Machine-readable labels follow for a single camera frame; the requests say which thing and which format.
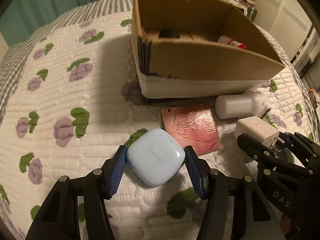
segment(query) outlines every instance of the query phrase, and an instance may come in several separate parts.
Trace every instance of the cosmetic item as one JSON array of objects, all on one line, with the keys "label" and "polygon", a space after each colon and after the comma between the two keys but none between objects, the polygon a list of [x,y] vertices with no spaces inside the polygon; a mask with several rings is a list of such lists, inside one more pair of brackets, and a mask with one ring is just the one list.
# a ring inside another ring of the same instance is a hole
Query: cosmetic item
[{"label": "cosmetic item", "polygon": [[247,49],[246,45],[242,44],[241,42],[235,41],[234,39],[232,39],[230,37],[227,37],[227,36],[221,36],[218,39],[218,42],[219,43],[223,43],[223,44],[227,44],[227,45],[230,45],[230,46],[233,46],[233,47],[237,47],[237,48],[240,48],[240,49]]},{"label": "cosmetic item", "polygon": [[154,128],[137,139],[127,150],[127,161],[149,186],[167,182],[181,168],[185,152],[166,131]]},{"label": "cosmetic item", "polygon": [[191,145],[198,156],[217,151],[221,142],[208,104],[174,106],[161,111],[164,129],[185,147]]},{"label": "cosmetic item", "polygon": [[242,95],[221,95],[216,99],[215,107],[220,119],[232,117],[257,116],[268,110],[267,95],[257,91],[247,91]]}]

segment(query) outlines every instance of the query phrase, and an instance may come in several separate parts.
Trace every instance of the bed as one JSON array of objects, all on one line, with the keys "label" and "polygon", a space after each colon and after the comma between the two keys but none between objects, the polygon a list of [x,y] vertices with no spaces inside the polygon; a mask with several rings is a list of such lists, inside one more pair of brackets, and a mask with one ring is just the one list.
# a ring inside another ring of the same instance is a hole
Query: bed
[{"label": "bed", "polygon": [[[74,8],[11,47],[0,65],[0,216],[18,240],[60,176],[77,178],[101,167],[119,145],[161,128],[161,109],[173,105],[142,104],[131,9],[132,0]],[[307,91],[282,47],[259,29],[285,64],[258,89],[272,107],[264,120],[319,143]],[[237,120],[215,120],[222,149],[202,158],[227,176],[255,176],[256,163],[233,137]],[[173,208],[176,201],[181,210]],[[116,239],[127,240],[196,239],[204,207],[185,167],[157,188],[147,187],[127,167],[118,193],[106,201]],[[81,236],[87,239],[81,198],[78,211]]]}]

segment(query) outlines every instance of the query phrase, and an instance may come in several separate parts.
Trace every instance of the white bottle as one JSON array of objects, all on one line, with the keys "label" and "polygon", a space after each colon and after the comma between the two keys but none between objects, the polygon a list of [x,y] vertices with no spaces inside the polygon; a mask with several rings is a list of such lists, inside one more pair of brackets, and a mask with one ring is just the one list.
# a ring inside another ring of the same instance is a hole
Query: white bottle
[{"label": "white bottle", "polygon": [[222,95],[216,99],[216,113],[220,119],[262,115],[267,111],[267,95],[247,91],[242,95]]}]

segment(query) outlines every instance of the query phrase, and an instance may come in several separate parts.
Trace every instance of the plastic bottle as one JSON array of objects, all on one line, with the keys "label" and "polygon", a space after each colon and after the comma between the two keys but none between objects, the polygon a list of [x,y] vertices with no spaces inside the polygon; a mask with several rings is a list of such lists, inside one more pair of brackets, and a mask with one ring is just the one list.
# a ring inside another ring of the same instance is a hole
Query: plastic bottle
[{"label": "plastic bottle", "polygon": [[220,119],[232,117],[257,116],[268,110],[267,96],[257,91],[244,92],[242,95],[221,95],[216,99],[216,113]]},{"label": "plastic bottle", "polygon": [[241,48],[241,49],[247,49],[247,46],[238,42],[238,41],[235,41],[234,39],[230,38],[230,37],[227,37],[227,36],[221,36],[219,39],[218,39],[218,42],[219,43],[223,43],[223,44],[227,44],[227,45],[230,45],[230,46],[234,46],[234,47],[237,47],[237,48]]}]

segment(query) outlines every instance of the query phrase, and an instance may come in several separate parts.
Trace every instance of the pink foil package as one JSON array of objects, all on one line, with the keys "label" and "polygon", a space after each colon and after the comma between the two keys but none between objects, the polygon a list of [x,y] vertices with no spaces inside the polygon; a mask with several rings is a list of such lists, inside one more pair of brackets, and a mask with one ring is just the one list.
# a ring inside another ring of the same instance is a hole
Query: pink foil package
[{"label": "pink foil package", "polygon": [[197,156],[217,151],[221,141],[208,104],[174,106],[161,111],[164,129],[181,147],[191,145]]}]

